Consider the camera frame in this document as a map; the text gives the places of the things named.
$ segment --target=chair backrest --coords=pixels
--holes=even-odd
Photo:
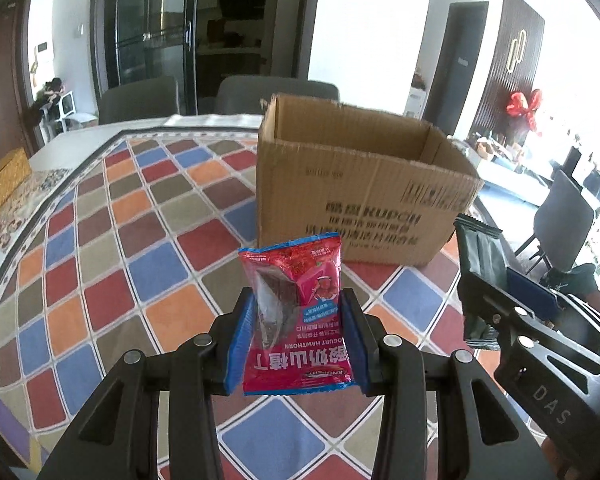
[[[260,100],[269,102],[273,94],[291,94],[340,100],[337,86],[320,81],[305,81],[290,77],[232,75],[218,89],[216,114],[263,114]]]
[[[593,209],[580,189],[559,171],[549,195],[534,216],[534,234],[552,267],[562,272],[573,267],[593,219]]]
[[[100,98],[99,113],[99,124],[179,114],[178,82],[165,75],[110,88]]]

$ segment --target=glass door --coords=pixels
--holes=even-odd
[[[127,84],[171,75],[178,83],[181,113],[195,114],[190,105],[196,101],[195,66],[186,59],[192,51],[194,16],[187,16],[187,1],[116,0],[114,81]]]

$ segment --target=red bow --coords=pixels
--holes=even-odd
[[[511,117],[524,116],[529,129],[532,132],[537,131],[536,127],[536,110],[542,102],[542,91],[535,89],[531,92],[531,104],[526,104],[526,97],[522,92],[513,92],[511,99],[507,105],[507,114]]]

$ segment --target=cardboard box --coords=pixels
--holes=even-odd
[[[423,121],[279,95],[258,136],[258,244],[338,231],[343,259],[419,266],[482,187]]]
[[[0,208],[30,174],[31,167],[22,148],[11,150],[0,159]]]

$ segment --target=red snack bag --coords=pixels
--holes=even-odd
[[[340,236],[241,249],[239,256],[257,302],[244,393],[307,394],[354,384],[338,310]]]

